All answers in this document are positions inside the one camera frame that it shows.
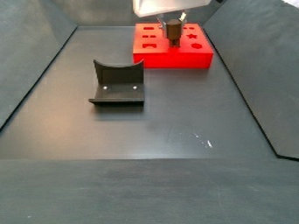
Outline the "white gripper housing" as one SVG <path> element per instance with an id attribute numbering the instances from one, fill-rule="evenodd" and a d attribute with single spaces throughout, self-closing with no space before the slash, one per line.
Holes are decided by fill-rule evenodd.
<path id="1" fill-rule="evenodd" d="M 211 0 L 133 0 L 134 12 L 143 18 L 158 14 L 165 14 L 173 11 L 183 11 L 197 7 L 206 6 L 211 3 Z M 165 15 L 157 16 L 161 24 L 161 29 L 165 31 L 166 22 Z M 179 17 L 182 24 L 187 21 L 187 13 L 182 12 Z"/>

